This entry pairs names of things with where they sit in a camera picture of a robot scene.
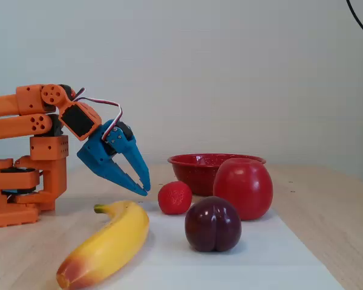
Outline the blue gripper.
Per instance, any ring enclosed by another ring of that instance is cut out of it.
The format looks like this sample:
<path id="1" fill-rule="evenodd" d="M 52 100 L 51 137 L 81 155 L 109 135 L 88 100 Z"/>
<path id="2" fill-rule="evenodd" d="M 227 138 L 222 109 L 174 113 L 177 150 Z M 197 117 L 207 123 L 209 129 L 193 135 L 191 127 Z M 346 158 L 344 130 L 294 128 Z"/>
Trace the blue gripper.
<path id="1" fill-rule="evenodd" d="M 124 122 L 118 121 L 107 138 L 102 139 L 112 122 L 109 120 L 97 128 L 78 151 L 77 156 L 96 175 L 140 196 L 147 196 L 151 189 L 149 169 L 137 147 L 131 128 Z M 126 158 L 143 186 L 138 185 L 113 161 L 113 157 L 117 154 Z"/>

